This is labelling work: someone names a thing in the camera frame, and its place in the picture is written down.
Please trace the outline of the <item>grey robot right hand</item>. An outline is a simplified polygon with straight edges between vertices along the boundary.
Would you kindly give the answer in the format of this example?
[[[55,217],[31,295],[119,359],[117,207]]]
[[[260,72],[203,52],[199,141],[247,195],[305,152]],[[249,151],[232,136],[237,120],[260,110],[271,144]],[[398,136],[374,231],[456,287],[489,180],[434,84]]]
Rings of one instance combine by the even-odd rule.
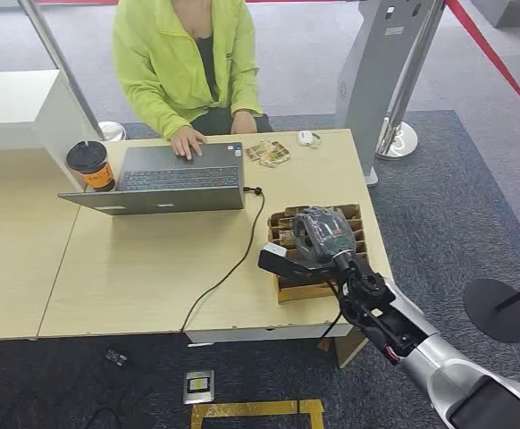
[[[356,240],[345,215],[336,208],[311,206],[292,219],[295,248],[304,259],[329,263],[343,253],[354,254]]]

